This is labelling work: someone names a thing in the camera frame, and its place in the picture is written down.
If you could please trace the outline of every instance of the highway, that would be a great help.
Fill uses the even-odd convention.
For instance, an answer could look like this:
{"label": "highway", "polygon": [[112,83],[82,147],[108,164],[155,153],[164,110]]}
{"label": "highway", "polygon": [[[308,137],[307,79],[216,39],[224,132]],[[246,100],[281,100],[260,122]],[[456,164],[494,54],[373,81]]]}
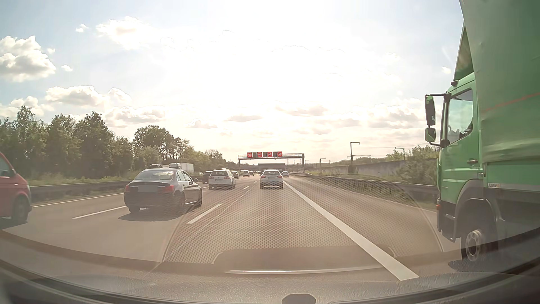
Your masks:
{"label": "highway", "polygon": [[284,180],[283,190],[260,189],[259,176],[237,179],[232,190],[202,185],[202,206],[182,216],[130,214],[122,194],[113,194],[34,206],[27,223],[0,220],[0,228],[80,252],[220,263],[231,273],[355,269],[370,280],[406,280],[455,271],[448,262],[460,258],[457,244],[438,235],[433,212]]}

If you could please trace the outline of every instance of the red van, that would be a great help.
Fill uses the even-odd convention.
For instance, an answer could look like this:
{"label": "red van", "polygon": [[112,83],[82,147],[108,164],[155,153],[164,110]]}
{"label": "red van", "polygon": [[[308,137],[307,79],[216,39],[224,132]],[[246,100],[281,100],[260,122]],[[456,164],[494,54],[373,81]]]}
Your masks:
{"label": "red van", "polygon": [[23,223],[32,210],[28,182],[15,171],[0,152],[0,217]]}

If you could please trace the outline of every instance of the guardrail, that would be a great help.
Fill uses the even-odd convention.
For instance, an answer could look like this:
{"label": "guardrail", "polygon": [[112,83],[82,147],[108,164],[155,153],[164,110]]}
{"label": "guardrail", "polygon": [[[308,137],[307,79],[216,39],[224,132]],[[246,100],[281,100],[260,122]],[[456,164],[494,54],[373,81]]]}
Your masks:
{"label": "guardrail", "polygon": [[314,181],[343,188],[371,196],[399,202],[424,201],[435,203],[439,192],[437,186],[425,184],[407,184],[400,182],[349,179],[346,177],[311,175],[308,173],[289,173]]}
{"label": "guardrail", "polygon": [[45,199],[59,199],[66,194],[88,194],[90,191],[124,188],[129,182],[131,182],[131,180],[30,186],[30,193],[32,194],[32,202],[38,202]]}

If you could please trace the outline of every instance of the utility pole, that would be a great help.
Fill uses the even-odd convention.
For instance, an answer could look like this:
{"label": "utility pole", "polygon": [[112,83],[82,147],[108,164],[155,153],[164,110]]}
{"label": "utility pole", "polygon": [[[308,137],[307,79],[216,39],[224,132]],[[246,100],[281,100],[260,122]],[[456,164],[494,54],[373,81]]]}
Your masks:
{"label": "utility pole", "polygon": [[403,160],[405,160],[405,149],[404,148],[398,148],[398,147],[394,147],[394,149],[403,150]]}
{"label": "utility pole", "polygon": [[350,142],[350,165],[353,165],[353,143],[357,143],[360,146],[360,142],[358,141],[351,141]]}

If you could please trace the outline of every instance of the cloud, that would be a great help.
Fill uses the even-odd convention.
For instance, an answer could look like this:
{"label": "cloud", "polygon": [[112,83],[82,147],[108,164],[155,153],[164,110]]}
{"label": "cloud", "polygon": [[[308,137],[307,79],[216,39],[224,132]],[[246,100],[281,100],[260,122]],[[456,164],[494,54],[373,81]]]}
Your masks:
{"label": "cloud", "polygon": [[109,98],[94,90],[91,85],[78,85],[67,89],[62,87],[48,88],[45,100],[55,103],[79,105],[81,107],[95,107],[107,104]]}
{"label": "cloud", "polygon": [[386,53],[382,55],[382,58],[387,62],[396,62],[400,59],[396,53]]}
{"label": "cloud", "polygon": [[45,100],[50,103],[63,103],[81,107],[103,105],[108,108],[111,102],[131,103],[131,97],[120,89],[111,88],[107,95],[102,95],[91,85],[78,85],[67,89],[53,87],[48,88],[45,94]]}
{"label": "cloud", "polygon": [[125,127],[130,124],[156,123],[166,120],[166,107],[162,105],[147,105],[141,108],[114,107],[109,110],[104,119],[115,127]]}
{"label": "cloud", "polygon": [[118,101],[118,102],[121,102],[121,103],[125,103],[125,104],[130,104],[131,103],[131,96],[124,93],[120,89],[111,88],[109,90],[108,95],[109,95],[109,97],[111,97],[112,100],[115,100],[115,101]]}
{"label": "cloud", "polygon": [[2,38],[0,55],[0,76],[11,81],[45,78],[56,70],[48,56],[41,52],[35,36],[28,39]]}
{"label": "cloud", "polygon": [[221,136],[232,136],[233,133],[232,133],[232,131],[230,131],[228,129],[220,129],[219,130],[219,135],[221,135]]}
{"label": "cloud", "polygon": [[38,104],[38,99],[33,96],[28,96],[25,99],[19,98],[11,101],[9,105],[0,105],[0,116],[15,117],[21,106],[27,106],[32,108],[32,113],[36,116],[43,116],[45,111],[53,111],[53,107],[49,104]]}
{"label": "cloud", "polygon": [[252,120],[259,120],[262,119],[262,116],[260,115],[233,115],[229,118],[227,118],[225,121],[234,121],[234,122],[248,122]]}
{"label": "cloud", "polygon": [[256,130],[253,135],[261,138],[275,137],[275,133],[270,130]]}
{"label": "cloud", "polygon": [[188,128],[200,128],[200,129],[215,129],[218,126],[214,123],[204,121],[201,119],[195,119],[192,122],[186,124],[186,127]]}
{"label": "cloud", "polygon": [[320,103],[282,102],[275,106],[277,111],[293,116],[322,116],[328,109]]}
{"label": "cloud", "polygon": [[84,24],[81,24],[80,25],[80,28],[76,28],[75,29],[75,32],[84,32],[85,29],[87,29],[88,27]]}
{"label": "cloud", "polygon": [[107,36],[127,50],[136,49],[150,41],[158,41],[156,30],[134,17],[124,20],[109,20],[108,23],[96,26],[99,33]]}

